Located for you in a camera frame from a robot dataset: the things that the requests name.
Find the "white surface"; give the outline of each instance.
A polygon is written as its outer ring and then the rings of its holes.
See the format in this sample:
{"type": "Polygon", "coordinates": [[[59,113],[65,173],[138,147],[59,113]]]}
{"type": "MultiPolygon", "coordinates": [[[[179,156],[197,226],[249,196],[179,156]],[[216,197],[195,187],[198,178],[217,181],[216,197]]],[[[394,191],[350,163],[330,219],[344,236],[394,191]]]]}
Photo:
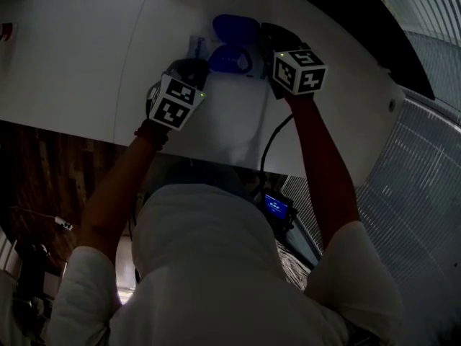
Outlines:
{"type": "Polygon", "coordinates": [[[0,0],[18,24],[0,45],[0,119],[112,141],[117,93],[143,0],[0,0]]]}
{"type": "MultiPolygon", "coordinates": [[[[210,34],[213,17],[225,13],[282,25],[329,65],[324,90],[315,100],[354,183],[362,184],[393,129],[403,93],[349,33],[306,0],[146,0],[128,52],[114,142],[132,141],[145,117],[149,86],[185,56],[190,35],[210,34]],[[400,100],[389,113],[392,98],[400,100]]],[[[272,92],[266,98],[267,90],[256,79],[210,75],[207,100],[181,133],[170,132],[164,152],[258,169],[270,135],[290,114],[272,92]]],[[[293,123],[276,137],[265,169],[305,175],[293,123]]]]}
{"type": "MultiPolygon", "coordinates": [[[[211,34],[216,15],[239,14],[292,30],[329,66],[315,100],[354,183],[364,182],[400,112],[401,101],[393,113],[389,101],[403,93],[342,27],[305,0],[143,2],[0,0],[0,21],[19,25],[16,40],[0,45],[0,119],[128,145],[148,88],[185,57],[189,36],[211,34]]],[[[205,91],[164,152],[258,169],[288,106],[267,96],[266,82],[242,76],[213,74],[205,91]]],[[[276,137],[266,170],[304,175],[293,124],[276,137]]]]}

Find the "blue screen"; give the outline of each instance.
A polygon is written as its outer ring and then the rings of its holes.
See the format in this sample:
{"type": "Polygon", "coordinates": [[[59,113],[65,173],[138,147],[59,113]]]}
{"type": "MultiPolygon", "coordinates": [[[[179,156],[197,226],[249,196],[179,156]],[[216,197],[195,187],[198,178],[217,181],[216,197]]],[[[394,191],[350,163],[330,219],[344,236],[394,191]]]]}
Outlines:
{"type": "Polygon", "coordinates": [[[279,219],[282,219],[282,220],[285,219],[285,216],[287,215],[287,209],[288,209],[287,205],[285,205],[284,203],[281,203],[278,200],[275,200],[269,195],[266,195],[265,200],[266,200],[266,209],[269,213],[274,214],[279,219]]]}

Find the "black cable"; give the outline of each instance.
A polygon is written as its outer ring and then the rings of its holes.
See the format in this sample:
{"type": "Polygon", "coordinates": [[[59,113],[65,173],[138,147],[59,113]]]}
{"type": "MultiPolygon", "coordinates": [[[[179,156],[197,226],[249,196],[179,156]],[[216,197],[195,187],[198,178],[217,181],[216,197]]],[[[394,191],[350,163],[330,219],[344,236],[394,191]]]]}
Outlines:
{"type": "Polygon", "coordinates": [[[271,147],[272,141],[274,140],[275,136],[284,128],[288,122],[293,119],[293,114],[290,114],[287,119],[285,119],[283,122],[280,123],[280,125],[275,128],[271,138],[269,139],[269,142],[266,145],[266,148],[264,149],[264,153],[262,154],[261,158],[261,167],[259,168],[259,185],[256,186],[256,188],[251,192],[251,196],[253,198],[258,195],[259,192],[261,192],[264,189],[264,185],[266,184],[267,178],[266,174],[264,173],[264,163],[266,162],[266,156],[267,152],[269,151],[269,148],[271,147]]]}

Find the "bracelet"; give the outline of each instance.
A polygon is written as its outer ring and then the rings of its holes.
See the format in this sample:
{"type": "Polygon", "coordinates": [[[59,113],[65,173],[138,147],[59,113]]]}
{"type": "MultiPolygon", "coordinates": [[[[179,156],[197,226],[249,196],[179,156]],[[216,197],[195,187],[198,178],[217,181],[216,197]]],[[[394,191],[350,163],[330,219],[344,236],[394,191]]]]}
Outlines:
{"type": "Polygon", "coordinates": [[[149,142],[154,150],[160,151],[165,142],[168,141],[167,133],[170,131],[170,128],[162,125],[160,123],[154,122],[151,119],[146,119],[143,121],[143,124],[135,132],[135,136],[144,138],[149,142]]]}

